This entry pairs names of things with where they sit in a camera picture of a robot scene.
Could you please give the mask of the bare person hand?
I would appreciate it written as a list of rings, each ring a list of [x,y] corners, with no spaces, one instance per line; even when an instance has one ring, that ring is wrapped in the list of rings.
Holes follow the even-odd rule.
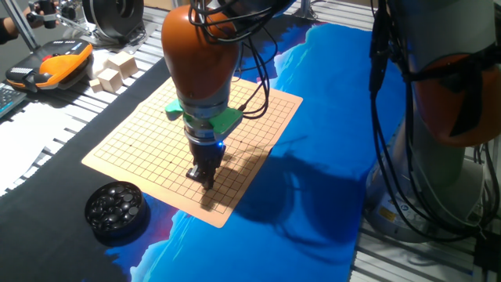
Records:
[[[58,6],[59,2],[54,0],[30,1],[23,14],[32,28],[53,29],[59,24],[56,19]]]

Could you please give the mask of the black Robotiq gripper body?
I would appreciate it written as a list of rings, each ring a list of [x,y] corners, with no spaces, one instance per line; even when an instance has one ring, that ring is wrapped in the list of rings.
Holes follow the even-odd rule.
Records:
[[[190,151],[193,155],[193,166],[199,165],[205,172],[220,167],[225,153],[225,144],[222,141],[215,143],[190,143]]]

